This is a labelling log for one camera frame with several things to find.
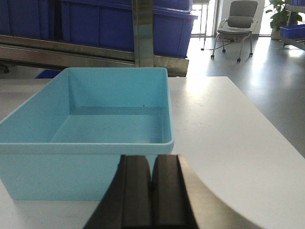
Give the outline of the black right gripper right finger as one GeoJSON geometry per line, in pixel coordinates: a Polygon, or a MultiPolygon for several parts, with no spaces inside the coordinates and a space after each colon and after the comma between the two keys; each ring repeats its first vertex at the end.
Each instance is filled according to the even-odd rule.
{"type": "Polygon", "coordinates": [[[152,174],[154,229],[258,229],[221,201],[182,155],[158,155],[152,174]]]}

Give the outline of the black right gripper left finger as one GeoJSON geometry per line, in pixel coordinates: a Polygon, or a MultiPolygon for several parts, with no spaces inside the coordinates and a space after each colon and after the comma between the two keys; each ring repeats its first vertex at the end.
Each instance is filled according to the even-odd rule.
{"type": "Polygon", "coordinates": [[[115,176],[85,229],[139,229],[152,225],[151,175],[145,156],[122,155],[115,176]]]}

